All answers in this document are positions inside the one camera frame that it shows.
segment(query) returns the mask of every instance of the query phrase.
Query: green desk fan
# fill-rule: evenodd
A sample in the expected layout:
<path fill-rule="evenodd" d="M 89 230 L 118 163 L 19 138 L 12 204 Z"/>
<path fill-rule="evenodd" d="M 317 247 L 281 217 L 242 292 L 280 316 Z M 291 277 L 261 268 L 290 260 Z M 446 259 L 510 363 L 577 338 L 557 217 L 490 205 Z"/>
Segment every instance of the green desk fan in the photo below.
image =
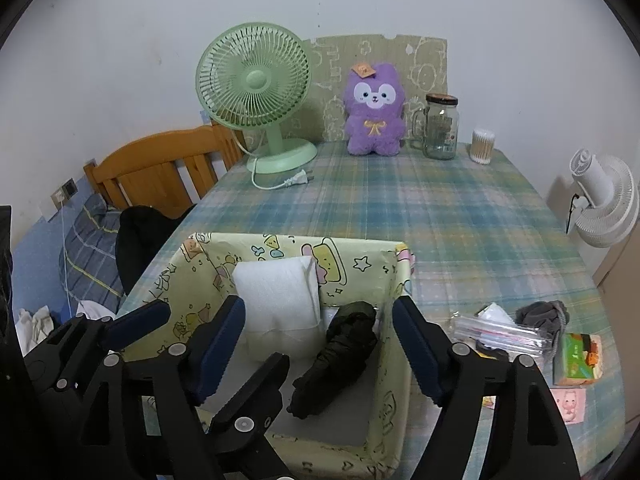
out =
<path fill-rule="evenodd" d="M 198 97 L 214 121 L 232 130 L 265 130 L 268 145 L 247 163 L 255 173 L 293 170 L 318 153 L 308 140 L 283 139 L 280 131 L 310 83 L 302 41 L 271 23 L 243 23 L 220 34 L 200 58 L 196 74 Z"/>

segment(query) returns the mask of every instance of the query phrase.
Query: blue plaid pillow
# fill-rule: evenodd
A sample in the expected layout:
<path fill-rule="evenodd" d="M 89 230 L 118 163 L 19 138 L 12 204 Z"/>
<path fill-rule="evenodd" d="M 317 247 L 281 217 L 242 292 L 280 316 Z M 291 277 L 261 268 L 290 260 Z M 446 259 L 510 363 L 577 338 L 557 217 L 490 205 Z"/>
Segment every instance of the blue plaid pillow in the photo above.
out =
<path fill-rule="evenodd" d="M 107 206 L 99 194 L 91 195 L 74 221 L 60 251 L 60 281 L 72 309 L 78 301 L 92 300 L 117 312 L 123 297 L 116 267 L 115 247 L 120 212 Z"/>

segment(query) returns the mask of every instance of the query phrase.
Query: jar handle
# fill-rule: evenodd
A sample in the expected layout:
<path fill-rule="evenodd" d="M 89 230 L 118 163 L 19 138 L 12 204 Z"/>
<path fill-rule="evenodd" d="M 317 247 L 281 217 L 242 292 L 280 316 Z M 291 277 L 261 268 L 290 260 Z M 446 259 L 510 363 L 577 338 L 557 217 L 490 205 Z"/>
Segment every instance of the jar handle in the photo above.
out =
<path fill-rule="evenodd" d="M 424 110 L 425 110 L 425 107 L 420 107 L 416 111 L 414 111 L 414 113 L 411 116 L 411 139 L 410 139 L 409 145 L 412 148 L 416 148 L 415 141 L 420 140 L 420 146 L 417 147 L 418 150 L 422 150 L 424 148 L 424 136 L 423 135 L 416 136 L 415 134 L 415 121 L 417 119 L 416 114 L 418 112 L 423 112 Z"/>

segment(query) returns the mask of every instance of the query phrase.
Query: blue wall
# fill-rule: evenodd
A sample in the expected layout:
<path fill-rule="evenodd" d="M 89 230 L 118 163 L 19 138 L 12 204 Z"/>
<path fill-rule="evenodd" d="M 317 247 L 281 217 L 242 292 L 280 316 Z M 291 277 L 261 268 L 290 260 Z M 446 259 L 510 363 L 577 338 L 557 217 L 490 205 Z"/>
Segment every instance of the blue wall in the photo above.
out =
<path fill-rule="evenodd" d="M 78 192 L 47 222 L 43 217 L 29 229 L 12 251 L 14 256 L 14 317 L 24 308 L 36 312 L 48 305 L 53 317 L 69 316 L 66 293 L 60 284 L 58 259 L 62 250 L 63 215 L 64 236 L 73 225 L 82 204 L 93 192 L 86 177 L 77 183 Z"/>

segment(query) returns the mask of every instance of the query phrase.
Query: wall socket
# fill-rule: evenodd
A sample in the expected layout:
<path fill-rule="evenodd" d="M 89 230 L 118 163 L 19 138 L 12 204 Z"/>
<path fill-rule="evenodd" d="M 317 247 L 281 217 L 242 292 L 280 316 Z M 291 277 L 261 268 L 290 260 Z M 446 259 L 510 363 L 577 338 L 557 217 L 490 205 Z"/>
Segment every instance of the wall socket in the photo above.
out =
<path fill-rule="evenodd" d="M 72 178 L 67 180 L 62 186 L 60 186 L 53 195 L 51 195 L 51 200 L 53 201 L 53 205 L 56 206 L 56 209 L 60 211 L 62 206 L 69 202 L 69 199 L 78 192 L 78 186 Z"/>

